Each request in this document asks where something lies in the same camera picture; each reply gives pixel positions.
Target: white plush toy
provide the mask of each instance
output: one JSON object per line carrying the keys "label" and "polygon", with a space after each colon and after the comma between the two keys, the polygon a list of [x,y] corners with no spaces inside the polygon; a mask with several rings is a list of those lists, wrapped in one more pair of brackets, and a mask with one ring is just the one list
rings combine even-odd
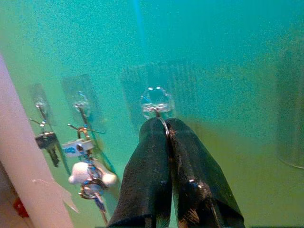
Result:
{"label": "white plush toy", "polygon": [[[105,184],[105,186],[111,187],[116,183],[117,176],[107,170],[103,164],[94,160],[94,166],[101,172],[101,181]],[[82,184],[89,177],[88,163],[78,162],[74,164],[72,175],[69,177],[68,182],[71,184]]]}

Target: red object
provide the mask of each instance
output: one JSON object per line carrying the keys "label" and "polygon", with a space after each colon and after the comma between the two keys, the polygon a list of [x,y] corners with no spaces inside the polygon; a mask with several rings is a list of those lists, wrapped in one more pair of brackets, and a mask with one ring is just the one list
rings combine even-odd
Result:
{"label": "red object", "polygon": [[19,197],[15,199],[13,207],[18,212],[19,216],[21,216],[22,218],[29,216]]}

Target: white pipe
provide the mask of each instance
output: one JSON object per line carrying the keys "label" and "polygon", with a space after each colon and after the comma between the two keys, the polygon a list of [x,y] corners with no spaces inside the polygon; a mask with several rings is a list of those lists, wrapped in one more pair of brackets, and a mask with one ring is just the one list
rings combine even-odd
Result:
{"label": "white pipe", "polygon": [[72,228],[66,192],[52,178],[0,55],[0,160],[37,228]]}

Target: transparent adhesive hook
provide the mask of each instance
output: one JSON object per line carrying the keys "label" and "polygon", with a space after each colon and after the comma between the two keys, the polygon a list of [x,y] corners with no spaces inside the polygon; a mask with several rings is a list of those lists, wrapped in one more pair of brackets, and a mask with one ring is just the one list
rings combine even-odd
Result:
{"label": "transparent adhesive hook", "polygon": [[172,115],[174,102],[169,93],[161,87],[148,87],[141,95],[142,114],[146,119],[152,117],[168,117]]}

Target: teal wall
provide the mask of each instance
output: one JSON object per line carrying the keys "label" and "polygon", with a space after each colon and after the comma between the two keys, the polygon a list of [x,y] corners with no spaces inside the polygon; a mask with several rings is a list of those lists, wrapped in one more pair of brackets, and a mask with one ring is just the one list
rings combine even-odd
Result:
{"label": "teal wall", "polygon": [[[289,150],[294,129],[304,126],[301,118],[293,121],[295,114],[303,116],[303,108],[293,111],[304,77],[303,12],[301,0],[3,1],[0,52],[34,119],[39,117],[29,85],[42,83],[62,143],[75,132],[66,127],[73,117],[61,79],[92,76],[107,120],[104,152],[120,178],[138,142],[122,69],[193,61],[204,73],[197,78],[200,90],[189,91],[189,97],[200,105],[189,104],[193,110],[180,117],[198,129],[221,165],[246,225],[303,225],[304,172],[275,155],[278,148]],[[102,225],[94,203],[79,198],[64,169],[46,160],[80,209],[70,210],[75,227]],[[70,159],[70,167],[76,161]]]}

